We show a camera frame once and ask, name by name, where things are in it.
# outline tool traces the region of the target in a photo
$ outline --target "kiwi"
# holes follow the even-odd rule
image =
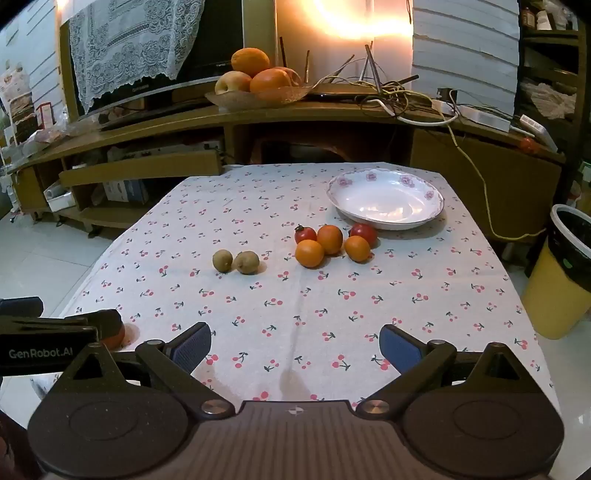
[[[243,275],[255,273],[260,263],[258,255],[251,251],[240,252],[234,260],[234,266]]]
[[[218,250],[213,254],[212,258],[214,268],[222,273],[229,272],[232,269],[232,260],[232,254],[228,250]]]

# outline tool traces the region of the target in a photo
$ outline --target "tv screen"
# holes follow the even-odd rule
[[[143,77],[132,85],[123,85],[113,92],[95,99],[88,114],[130,99],[214,80],[232,70],[232,54],[244,46],[242,27],[242,0],[205,0],[197,37],[176,79],[165,74]],[[74,91],[78,114],[86,114],[80,102],[72,54],[70,52]]]

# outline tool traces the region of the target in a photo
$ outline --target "yellow cable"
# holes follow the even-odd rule
[[[431,97],[429,97],[429,96],[427,96],[427,95],[425,95],[423,93],[420,93],[420,92],[413,92],[413,91],[410,91],[410,90],[406,90],[405,93],[408,93],[410,95],[416,95],[416,96],[425,97],[426,99],[428,99],[429,101],[431,101]],[[445,117],[443,116],[443,114],[441,112],[439,112],[439,114],[445,120]],[[495,237],[500,238],[502,240],[506,240],[508,242],[516,242],[516,241],[519,241],[519,240],[523,240],[524,238],[527,238],[529,236],[536,237],[536,236],[541,235],[542,233],[544,233],[546,231],[545,228],[543,228],[542,230],[540,230],[538,233],[525,233],[524,235],[521,235],[521,236],[518,236],[518,237],[515,237],[515,238],[511,238],[511,237],[499,235],[498,233],[495,232],[495,229],[492,226],[491,207],[489,206],[489,203],[488,203],[488,191],[487,191],[487,188],[486,188],[486,181],[485,181],[484,177],[482,176],[482,174],[480,173],[480,170],[478,170],[477,166],[474,164],[474,162],[470,158],[470,156],[466,152],[464,152],[461,149],[461,147],[457,144],[456,136],[453,134],[452,128],[448,125],[447,126],[447,129],[449,130],[449,133],[452,136],[453,144],[456,146],[458,152],[460,152],[464,157],[467,158],[467,160],[470,162],[470,165],[472,165],[472,167],[476,171],[476,174],[482,180],[482,185],[484,187],[484,200],[485,200],[485,203],[486,203],[486,214],[488,215],[488,224],[491,227],[492,234]]]

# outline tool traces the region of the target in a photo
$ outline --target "fruit bowl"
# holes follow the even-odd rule
[[[235,90],[217,95],[215,92],[208,92],[205,97],[211,103],[229,111],[254,110],[277,108],[297,102],[302,100],[310,90],[311,87],[280,87],[258,93]]]

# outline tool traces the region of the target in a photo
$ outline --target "white tile floor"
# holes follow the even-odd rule
[[[105,229],[89,239],[76,222],[56,227],[50,216],[36,224],[29,216],[14,223],[10,218],[0,219],[0,298],[38,296],[47,317],[60,315],[90,267],[121,233]],[[1,410],[26,426],[38,405],[28,377],[4,378]]]
[[[44,315],[59,316],[89,268],[121,231],[104,231],[89,239],[81,225],[33,224],[29,217],[0,219],[0,298],[39,296]],[[521,293],[527,278],[519,267],[508,267]],[[575,480],[591,466],[591,322],[581,322],[561,340],[540,339],[566,427],[564,445],[551,474],[555,480]],[[28,377],[5,378],[0,409],[23,426],[39,399]]]

